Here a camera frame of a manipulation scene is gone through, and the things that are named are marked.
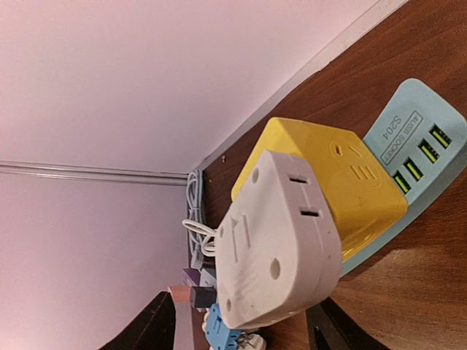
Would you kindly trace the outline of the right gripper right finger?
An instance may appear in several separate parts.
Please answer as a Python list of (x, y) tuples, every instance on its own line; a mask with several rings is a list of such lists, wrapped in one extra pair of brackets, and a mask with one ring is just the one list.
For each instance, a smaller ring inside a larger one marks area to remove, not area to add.
[(365, 332), (329, 297), (309, 308), (306, 320), (310, 349), (389, 349)]

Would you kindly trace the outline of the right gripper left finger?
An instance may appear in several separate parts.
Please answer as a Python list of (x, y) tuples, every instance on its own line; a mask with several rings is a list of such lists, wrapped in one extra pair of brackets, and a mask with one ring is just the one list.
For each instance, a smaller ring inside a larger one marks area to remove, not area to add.
[(160, 292), (101, 350), (171, 350), (174, 348), (175, 306), (169, 292)]

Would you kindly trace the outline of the white plug adapter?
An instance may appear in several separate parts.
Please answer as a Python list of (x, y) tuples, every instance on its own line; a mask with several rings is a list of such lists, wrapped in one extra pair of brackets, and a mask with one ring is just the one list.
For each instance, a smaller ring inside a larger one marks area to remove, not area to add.
[(265, 151), (217, 229), (217, 298), (231, 329), (275, 324), (326, 299), (341, 240), (312, 167)]

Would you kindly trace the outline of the yellow cube socket adapter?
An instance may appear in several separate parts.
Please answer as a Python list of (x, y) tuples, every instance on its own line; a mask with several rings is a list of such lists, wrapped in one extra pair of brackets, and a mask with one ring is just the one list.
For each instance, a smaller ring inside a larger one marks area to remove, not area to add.
[(266, 123), (231, 189), (232, 199), (264, 150), (298, 156), (310, 164), (336, 223), (344, 261), (407, 213), (404, 194), (354, 132), (283, 117)]

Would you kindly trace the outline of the teal USB power strip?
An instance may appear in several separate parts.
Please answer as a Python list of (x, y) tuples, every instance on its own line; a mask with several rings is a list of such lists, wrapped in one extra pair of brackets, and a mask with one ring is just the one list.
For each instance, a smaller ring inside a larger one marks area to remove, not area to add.
[(466, 168), (466, 119), (424, 82), (403, 81), (363, 138), (408, 203), (407, 213), (354, 257), (347, 275), (418, 218)]

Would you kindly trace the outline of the light blue plug adapter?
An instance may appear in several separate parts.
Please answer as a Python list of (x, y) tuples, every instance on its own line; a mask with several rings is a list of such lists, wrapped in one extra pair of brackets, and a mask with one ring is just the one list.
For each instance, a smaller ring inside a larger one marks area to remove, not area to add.
[(228, 328), (217, 303), (211, 305), (207, 317), (206, 339), (214, 350), (237, 350), (242, 331)]

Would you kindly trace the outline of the small pink adapter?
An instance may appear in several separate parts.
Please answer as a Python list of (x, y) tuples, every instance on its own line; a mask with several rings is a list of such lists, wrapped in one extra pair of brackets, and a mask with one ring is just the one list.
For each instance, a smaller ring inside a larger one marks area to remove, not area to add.
[(191, 286), (171, 285), (167, 287), (167, 292), (175, 303), (190, 303)]

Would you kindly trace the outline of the grey-blue power strip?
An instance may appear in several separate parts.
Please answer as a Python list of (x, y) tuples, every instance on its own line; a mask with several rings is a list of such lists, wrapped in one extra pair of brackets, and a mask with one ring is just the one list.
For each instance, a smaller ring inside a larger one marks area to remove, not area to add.
[(217, 288), (216, 272), (213, 268), (202, 268), (200, 272), (200, 287)]

